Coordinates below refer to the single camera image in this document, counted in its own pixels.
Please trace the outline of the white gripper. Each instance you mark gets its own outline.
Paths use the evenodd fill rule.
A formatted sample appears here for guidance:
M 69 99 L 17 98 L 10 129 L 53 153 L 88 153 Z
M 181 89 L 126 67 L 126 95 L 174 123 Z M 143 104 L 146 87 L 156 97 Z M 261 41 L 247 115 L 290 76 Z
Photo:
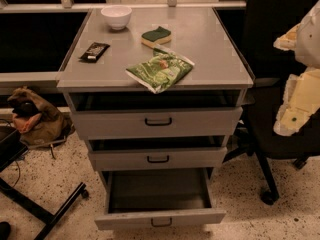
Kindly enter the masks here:
M 283 51 L 295 50 L 296 60 L 308 66 L 300 76 L 289 76 L 273 126 L 276 134 L 291 136 L 320 108 L 320 70 L 316 69 L 320 67 L 320 0 L 273 46 Z

